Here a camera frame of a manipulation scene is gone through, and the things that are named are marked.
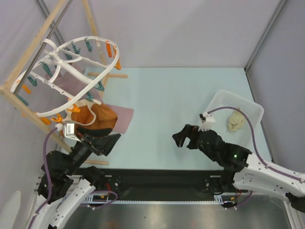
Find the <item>white round clip hanger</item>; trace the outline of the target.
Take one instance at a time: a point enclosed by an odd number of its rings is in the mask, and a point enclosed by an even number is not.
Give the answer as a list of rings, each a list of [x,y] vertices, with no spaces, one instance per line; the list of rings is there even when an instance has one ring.
[[[81,54],[76,45],[82,42],[87,45],[89,52],[93,50],[92,43],[97,46],[94,53],[106,49],[108,63],[95,61],[86,54]],[[29,73],[21,73],[13,81],[10,91],[15,92],[22,79],[27,78],[34,86],[41,82],[66,97],[67,101],[63,105],[49,111],[37,112],[36,116],[41,119],[54,117],[63,111],[77,112],[77,102],[82,99],[91,104],[101,104],[100,99],[92,92],[104,91],[104,78],[114,68],[120,68],[120,51],[117,44],[98,36],[79,37],[60,46],[50,39],[44,39],[42,43],[46,45],[46,55],[34,63]]]

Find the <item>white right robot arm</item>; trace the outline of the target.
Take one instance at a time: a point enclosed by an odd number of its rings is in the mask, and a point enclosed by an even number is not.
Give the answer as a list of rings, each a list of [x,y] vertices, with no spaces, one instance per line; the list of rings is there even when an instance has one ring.
[[[257,154],[239,145],[225,142],[215,131],[201,131],[185,125],[173,134],[178,147],[189,138],[188,149],[198,149],[223,167],[228,175],[220,179],[224,191],[244,189],[264,193],[288,202],[294,209],[305,211],[305,175],[270,162],[262,162]]]

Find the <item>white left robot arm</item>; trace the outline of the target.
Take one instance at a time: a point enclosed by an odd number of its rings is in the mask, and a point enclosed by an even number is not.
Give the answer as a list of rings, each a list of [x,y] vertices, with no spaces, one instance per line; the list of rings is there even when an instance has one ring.
[[[43,143],[44,175],[38,186],[38,195],[33,213],[26,224],[28,229],[62,229],[74,211],[92,194],[102,196],[105,207],[118,199],[118,194],[109,185],[105,173],[95,166],[85,169],[79,183],[71,194],[67,192],[74,180],[71,179],[87,158],[96,155],[107,156],[114,148],[121,134],[112,133],[111,128],[89,130],[82,127],[70,134],[77,139],[71,152],[46,151],[50,136],[57,131],[65,131],[69,125],[57,124],[46,136]]]

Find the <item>cream sock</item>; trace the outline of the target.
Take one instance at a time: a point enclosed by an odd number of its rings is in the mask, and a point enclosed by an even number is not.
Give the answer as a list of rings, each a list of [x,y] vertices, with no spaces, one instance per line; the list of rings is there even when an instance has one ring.
[[[235,132],[243,128],[245,124],[245,117],[238,111],[234,111],[228,120],[228,129],[231,132]]]

